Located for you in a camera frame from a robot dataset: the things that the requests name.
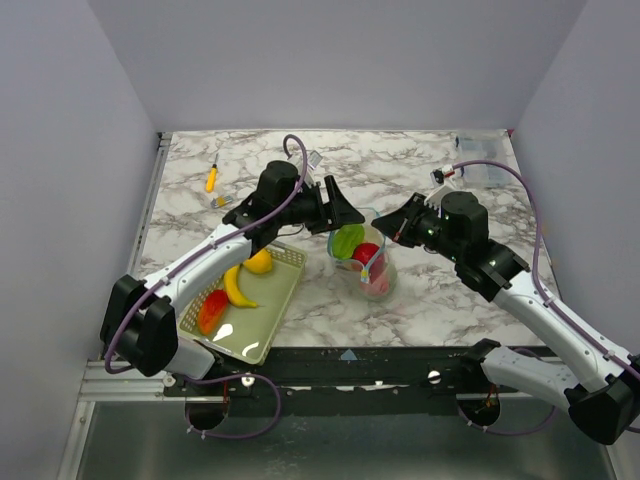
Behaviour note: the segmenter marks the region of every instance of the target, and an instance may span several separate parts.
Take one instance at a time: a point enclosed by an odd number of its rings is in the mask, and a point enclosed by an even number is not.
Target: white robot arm
[[[108,345],[108,372],[124,371],[111,366],[117,352],[131,365],[126,369],[136,368],[146,376],[165,370],[203,378],[214,364],[213,353],[179,337],[176,329],[176,319],[193,298],[228,269],[269,245],[285,225],[304,224],[317,234],[364,222],[332,176],[324,179],[329,201],[323,202],[319,184],[310,181],[304,165],[298,172],[292,163],[270,162],[256,191],[227,213],[197,247],[143,280],[125,275],[115,283],[100,331]]]
[[[638,357],[552,298],[536,282],[535,269],[532,272],[511,249],[491,240],[488,212],[473,194],[454,191],[447,184],[429,198],[414,193],[403,207],[372,225],[400,245],[421,246],[450,259],[463,284],[524,323],[564,362],[540,362],[484,340],[470,349],[478,363],[475,375],[567,411],[584,433],[600,443],[613,443],[637,417]],[[600,348],[589,337],[597,339]]]

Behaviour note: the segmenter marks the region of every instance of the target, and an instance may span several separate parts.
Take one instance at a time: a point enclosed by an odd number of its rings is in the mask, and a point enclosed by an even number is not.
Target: screw
[[[176,378],[171,374],[167,374],[162,379],[162,384],[167,388],[171,388],[176,384]]]
[[[440,372],[437,370],[431,370],[427,375],[427,379],[431,385],[437,385],[440,383],[440,380],[442,380],[442,375],[440,375]]]
[[[255,377],[242,377],[240,379],[240,382],[246,388],[251,387],[255,383],[255,381],[256,381]]]

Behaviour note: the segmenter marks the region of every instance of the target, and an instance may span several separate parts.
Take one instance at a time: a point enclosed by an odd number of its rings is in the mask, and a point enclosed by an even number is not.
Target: white marble surface
[[[390,212],[414,191],[428,193],[429,173],[456,158],[453,132],[242,131],[173,135],[140,275],[170,263],[201,241],[220,222],[226,208],[213,210],[204,191],[216,152],[216,194],[246,197],[270,160],[285,159],[282,139],[297,134],[324,159],[316,180],[333,174],[354,206]],[[509,162],[515,166],[506,134]],[[491,236],[531,261],[534,223],[520,186],[473,190],[489,210]],[[488,337],[504,344],[537,344],[522,324],[464,287],[451,262],[422,249],[391,246],[399,271],[393,296],[367,302],[342,288],[326,254],[327,235],[304,232],[286,243],[308,252],[304,279],[287,311],[274,345],[287,346],[439,346],[470,345]],[[555,286],[546,259],[540,267]]]

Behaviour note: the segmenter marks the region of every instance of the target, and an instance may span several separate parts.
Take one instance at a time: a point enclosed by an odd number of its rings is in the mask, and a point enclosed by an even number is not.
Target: screwdriver
[[[207,186],[205,187],[205,190],[207,191],[207,193],[213,192],[213,187],[216,184],[217,173],[218,173],[218,154],[216,153],[216,158],[213,161],[211,171],[209,172],[209,178],[207,179]]]

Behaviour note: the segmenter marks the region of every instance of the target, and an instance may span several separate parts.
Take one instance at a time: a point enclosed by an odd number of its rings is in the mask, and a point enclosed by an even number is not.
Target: gray wall
[[[637,0],[591,0],[514,137],[565,300],[633,353],[640,353],[638,19]],[[631,435],[637,458],[640,438]]]
[[[156,126],[513,127],[584,0],[89,0]]]
[[[54,478],[157,137],[84,0],[0,14],[0,478]]]

